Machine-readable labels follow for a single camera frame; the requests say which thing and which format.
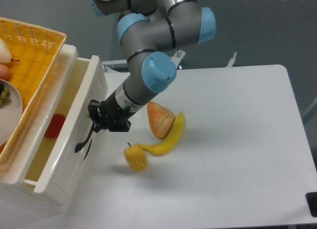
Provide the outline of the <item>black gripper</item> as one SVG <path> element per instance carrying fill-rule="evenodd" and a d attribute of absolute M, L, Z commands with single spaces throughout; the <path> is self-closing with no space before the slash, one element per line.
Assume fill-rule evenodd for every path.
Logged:
<path fill-rule="evenodd" d="M 95 133 L 107 129 L 110 132 L 128 132 L 131 127 L 129 118 L 131 117 L 130 104 L 120 107 L 113 92 L 101 103 L 91 99 L 88 105 L 89 117 L 94 122 Z"/>

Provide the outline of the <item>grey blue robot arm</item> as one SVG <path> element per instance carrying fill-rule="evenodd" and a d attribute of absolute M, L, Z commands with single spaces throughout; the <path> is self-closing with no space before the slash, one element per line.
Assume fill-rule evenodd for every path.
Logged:
<path fill-rule="evenodd" d="M 90 0 L 97 15 L 119 13 L 117 35 L 129 68 L 127 79 L 104 101 L 88 106 L 91 131 L 127 132 L 129 119 L 175 79 L 167 52 L 200 44 L 216 34 L 216 19 L 197 0 Z"/>

